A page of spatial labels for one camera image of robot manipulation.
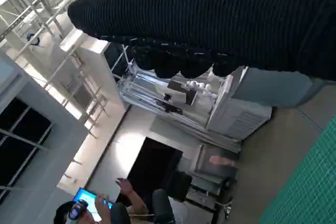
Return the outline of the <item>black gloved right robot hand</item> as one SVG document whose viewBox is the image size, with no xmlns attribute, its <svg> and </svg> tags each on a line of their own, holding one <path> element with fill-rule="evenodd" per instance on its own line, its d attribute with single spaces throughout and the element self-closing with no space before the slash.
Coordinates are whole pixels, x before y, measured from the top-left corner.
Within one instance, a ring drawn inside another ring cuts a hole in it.
<svg viewBox="0 0 336 224">
<path fill-rule="evenodd" d="M 244 66 L 335 80 L 335 0 L 76 0 L 68 16 L 159 78 Z"/>
</svg>

